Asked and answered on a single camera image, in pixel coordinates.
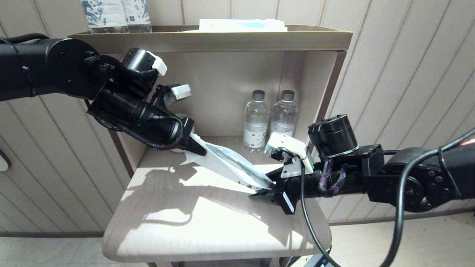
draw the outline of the bottle cap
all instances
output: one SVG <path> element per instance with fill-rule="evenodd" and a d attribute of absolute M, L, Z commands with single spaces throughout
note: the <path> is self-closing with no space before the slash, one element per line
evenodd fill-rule
<path fill-rule="evenodd" d="M 252 99 L 256 100 L 256 101 L 262 101 L 264 100 L 264 95 L 266 93 L 262 90 L 254 90 L 252 92 Z"/>
<path fill-rule="evenodd" d="M 282 92 L 282 100 L 292 101 L 294 99 L 295 93 L 291 90 L 284 90 Z"/>

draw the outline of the top shelf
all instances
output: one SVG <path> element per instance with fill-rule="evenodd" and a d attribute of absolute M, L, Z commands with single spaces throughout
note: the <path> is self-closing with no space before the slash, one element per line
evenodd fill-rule
<path fill-rule="evenodd" d="M 99 53 L 126 53 L 130 48 L 157 52 L 343 51 L 350 31 L 310 25 L 286 25 L 288 32 L 182 32 L 196 25 L 152 26 L 147 33 L 78 33 L 69 36 Z"/>

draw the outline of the tile floor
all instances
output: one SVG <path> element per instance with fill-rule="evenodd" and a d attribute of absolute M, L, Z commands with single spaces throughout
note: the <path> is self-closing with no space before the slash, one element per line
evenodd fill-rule
<path fill-rule="evenodd" d="M 372 267 L 379 266 L 386 256 L 393 223 L 331 228 L 331 255 L 338 263 L 345 267 Z M 302 257 L 293 267 L 303 267 L 308 258 Z M 192 265 L 209 265 L 205 262 L 197 263 L 199 262 Z M 0 238 L 0 267 L 20 266 L 147 267 L 146 264 L 117 263 L 106 259 L 102 255 L 100 238 Z M 235 264 L 225 266 L 237 267 Z M 249 262 L 245 266 L 251 267 L 253 264 Z M 474 213 L 406 221 L 402 243 L 393 266 L 474 267 Z"/>

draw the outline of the table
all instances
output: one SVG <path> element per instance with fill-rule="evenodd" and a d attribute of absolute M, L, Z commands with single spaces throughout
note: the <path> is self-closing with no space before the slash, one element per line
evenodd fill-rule
<path fill-rule="evenodd" d="M 262 171 L 281 166 L 242 149 L 242 137 L 203 138 L 227 146 Z M 270 258 L 319 253 L 300 208 L 254 202 L 252 190 L 194 163 L 182 153 L 149 148 L 122 196 L 103 239 L 103 253 L 119 262 L 178 262 Z M 325 248 L 330 227 L 315 199 L 310 219 Z"/>

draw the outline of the water bottle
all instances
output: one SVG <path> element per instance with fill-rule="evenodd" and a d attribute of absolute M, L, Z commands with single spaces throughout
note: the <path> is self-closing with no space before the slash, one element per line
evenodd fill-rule
<path fill-rule="evenodd" d="M 280 101 L 272 107 L 270 133 L 277 132 L 288 136 L 294 135 L 297 123 L 298 107 L 294 101 L 294 92 L 285 90 Z"/>
<path fill-rule="evenodd" d="M 122 0 L 129 32 L 151 32 L 147 0 Z"/>
<path fill-rule="evenodd" d="M 80 0 L 91 33 L 128 32 L 121 0 Z"/>
<path fill-rule="evenodd" d="M 251 153 L 263 151 L 266 144 L 269 109 L 264 103 L 264 95 L 264 91 L 255 90 L 252 92 L 252 100 L 246 104 L 244 148 Z"/>

